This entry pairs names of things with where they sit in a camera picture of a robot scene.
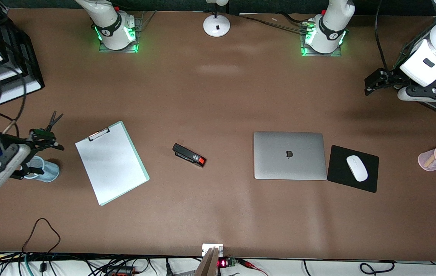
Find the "mouse pad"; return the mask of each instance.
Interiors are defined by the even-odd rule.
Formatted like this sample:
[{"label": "mouse pad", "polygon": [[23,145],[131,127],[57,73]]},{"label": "mouse pad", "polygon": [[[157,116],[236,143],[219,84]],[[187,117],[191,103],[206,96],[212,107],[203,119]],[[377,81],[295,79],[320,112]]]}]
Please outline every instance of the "mouse pad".
[{"label": "mouse pad", "polygon": [[[357,155],[359,159],[363,161],[366,171],[368,172],[368,178],[366,180],[358,182],[354,178],[354,175],[351,173],[351,169],[349,169],[346,161],[346,158],[351,155]],[[339,146],[332,146],[330,150],[327,180],[368,192],[376,192],[379,160],[380,158],[378,156]]]}]

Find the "brown table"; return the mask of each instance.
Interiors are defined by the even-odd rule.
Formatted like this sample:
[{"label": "brown table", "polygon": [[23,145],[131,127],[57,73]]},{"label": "brown table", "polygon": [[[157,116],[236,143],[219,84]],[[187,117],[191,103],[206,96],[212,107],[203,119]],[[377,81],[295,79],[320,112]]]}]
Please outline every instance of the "brown table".
[{"label": "brown table", "polygon": [[[61,252],[199,255],[207,242],[239,256],[436,261],[436,172],[416,161],[436,146],[436,112],[392,89],[364,96],[364,78],[381,66],[373,18],[352,20],[343,57],[321,58],[301,56],[295,34],[233,16],[230,33],[209,37],[206,16],[158,12],[138,54],[99,54],[83,10],[10,12],[31,37],[46,83],[28,96],[21,133],[63,112],[53,130],[66,150],[40,154],[61,162],[55,182],[0,188],[0,250],[20,250],[45,217]],[[388,63],[431,21],[380,18]],[[14,115],[19,105],[0,112]],[[101,207],[74,143],[119,120],[151,179]],[[0,130],[6,124],[0,118]],[[327,160],[332,145],[378,155],[378,191],[256,180],[254,131],[321,132]],[[178,159],[174,143],[202,154],[206,166]],[[55,241],[41,224],[27,250]]]}]

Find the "silver laptop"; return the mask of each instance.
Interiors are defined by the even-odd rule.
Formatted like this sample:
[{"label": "silver laptop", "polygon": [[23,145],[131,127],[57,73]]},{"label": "silver laptop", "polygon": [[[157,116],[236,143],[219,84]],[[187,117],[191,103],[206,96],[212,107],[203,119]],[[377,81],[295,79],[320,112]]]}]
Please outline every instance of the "silver laptop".
[{"label": "silver laptop", "polygon": [[327,180],[321,133],[254,132],[256,179]]}]

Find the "white mouse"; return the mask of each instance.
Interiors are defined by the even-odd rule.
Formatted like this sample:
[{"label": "white mouse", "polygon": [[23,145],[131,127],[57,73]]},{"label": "white mouse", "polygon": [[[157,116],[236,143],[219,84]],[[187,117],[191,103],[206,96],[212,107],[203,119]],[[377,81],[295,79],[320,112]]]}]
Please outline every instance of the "white mouse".
[{"label": "white mouse", "polygon": [[358,156],[351,155],[346,158],[346,161],[349,165],[349,168],[351,169],[351,173],[354,175],[354,178],[356,178],[358,182],[363,182],[364,180],[367,180],[368,172],[366,171],[366,167],[363,164],[363,161],[361,161]]}]

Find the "cable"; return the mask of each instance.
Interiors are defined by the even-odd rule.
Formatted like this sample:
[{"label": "cable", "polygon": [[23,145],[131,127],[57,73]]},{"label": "cable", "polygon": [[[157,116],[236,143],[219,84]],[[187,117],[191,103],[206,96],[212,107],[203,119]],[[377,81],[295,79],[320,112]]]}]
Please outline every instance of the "cable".
[{"label": "cable", "polygon": [[308,271],[307,261],[306,260],[303,260],[303,265],[305,266],[305,271],[306,271],[307,275],[311,276],[310,272]]},{"label": "cable", "polygon": [[153,16],[154,16],[156,13],[157,13],[157,11],[154,11],[154,12],[150,15],[150,17],[148,17],[148,18],[145,20],[145,22],[143,22],[143,24],[141,24],[141,31],[143,31],[143,30],[146,28],[146,26],[148,25],[148,23],[150,23],[150,20],[153,18]]},{"label": "cable", "polygon": [[374,17],[374,37],[376,39],[376,45],[378,46],[378,50],[380,51],[383,68],[385,69],[387,74],[389,74],[390,71],[388,70],[387,62],[385,61],[385,56],[383,54],[383,49],[381,49],[380,38],[378,37],[378,15],[380,13],[381,2],[383,2],[383,0],[380,0],[380,2],[378,3],[378,8],[376,9],[376,15]]},{"label": "cable", "polygon": [[256,18],[248,17],[248,16],[240,16],[240,18],[246,18],[246,19],[249,19],[249,20],[257,21],[257,22],[260,22],[262,24],[265,24],[265,25],[268,25],[268,26],[271,26],[271,27],[274,27],[274,28],[278,28],[278,29],[281,29],[281,30],[289,31],[290,33],[300,33],[301,32],[300,29],[290,28],[290,27],[286,27],[286,26],[283,26],[283,25],[278,25],[278,24],[274,24],[274,23],[271,23],[271,22],[267,22],[267,21],[264,21],[264,20],[261,20],[261,19],[256,19]]},{"label": "cable", "polygon": [[53,265],[51,264],[51,260],[49,260],[48,262],[49,262],[49,266],[51,267],[51,271],[53,271],[53,274],[54,274],[55,276],[58,276],[58,275],[56,274],[55,269],[53,268]]},{"label": "cable", "polygon": [[[4,117],[5,119],[10,120],[11,122],[13,121],[11,117],[8,117],[7,115],[3,115],[2,113],[0,113],[0,117]],[[19,127],[17,126],[17,123],[14,123],[13,126],[15,127],[15,135],[19,137]]]},{"label": "cable", "polygon": [[246,268],[260,271],[260,272],[264,273],[266,276],[269,276],[269,275],[268,275],[264,270],[262,270],[262,269],[256,267],[256,266],[255,266],[254,264],[252,264],[251,262],[248,262],[248,261],[246,261],[246,260],[244,260],[244,259],[241,259],[241,258],[235,258],[235,260],[237,260],[237,263],[239,263],[239,264],[245,266]]},{"label": "cable", "polygon": [[[378,274],[381,274],[381,273],[386,273],[386,272],[390,272],[390,271],[392,271],[392,270],[395,268],[395,262],[391,262],[391,264],[392,264],[392,267],[390,267],[390,268],[387,269],[387,270],[379,270],[379,271],[375,271],[375,270],[372,268],[372,266],[370,266],[369,264],[367,264],[367,263],[361,263],[361,264],[359,265],[359,269],[361,270],[362,273],[364,273],[364,274],[366,274],[366,275],[373,275],[373,276],[376,276],[377,273],[378,273]],[[363,266],[367,266],[367,267],[371,270],[371,272],[369,272],[369,271],[364,271]]]},{"label": "cable", "polygon": [[16,253],[15,255],[12,256],[12,258],[10,258],[8,260],[8,262],[6,263],[6,265],[4,267],[2,267],[2,270],[0,271],[0,276],[2,275],[3,271],[8,267],[8,264],[10,264],[10,262],[13,261],[14,257],[16,257],[18,254]]},{"label": "cable", "polygon": [[17,267],[19,269],[19,276],[22,276],[22,272],[20,271],[20,257],[22,256],[22,253],[19,254],[19,258],[17,259]]},{"label": "cable", "polygon": [[283,15],[284,17],[286,17],[289,21],[291,21],[291,22],[293,22],[293,23],[298,23],[298,24],[301,24],[301,23],[303,23],[303,21],[305,21],[305,20],[296,20],[296,19],[294,19],[293,17],[291,17],[289,14],[287,14],[286,12],[284,12],[284,11],[278,11],[278,12],[276,12],[276,14],[281,14],[281,15]]},{"label": "cable", "polygon": [[146,266],[140,273],[143,273],[148,269],[148,264],[150,264],[150,262],[148,260],[146,260]]},{"label": "cable", "polygon": [[152,262],[150,259],[146,259],[148,261],[148,264],[150,265],[150,267],[152,267],[153,271],[155,271],[155,275],[158,276],[157,271],[155,270],[155,267],[153,267]]},{"label": "cable", "polygon": [[49,221],[47,219],[45,219],[45,218],[38,218],[38,220],[36,220],[36,222],[34,222],[34,226],[33,226],[33,229],[31,230],[31,234],[29,234],[29,238],[27,238],[26,242],[22,246],[22,253],[25,253],[25,248],[27,246],[27,243],[29,243],[29,240],[33,236],[34,230],[36,230],[36,226],[38,225],[38,222],[40,220],[44,220],[46,223],[48,223],[48,226],[51,228],[51,230],[54,232],[54,234],[56,234],[58,236],[58,242],[52,248],[50,248],[50,250],[48,250],[48,252],[46,252],[46,254],[50,253],[51,250],[55,249],[55,247],[57,247],[60,244],[60,242],[62,241],[62,238],[60,237],[60,234],[58,234],[58,232],[56,232],[56,230],[51,226],[51,224],[49,223]]},{"label": "cable", "polygon": [[165,258],[165,267],[167,268],[167,276],[174,276],[174,272],[172,272],[172,268],[169,264],[169,258]]}]

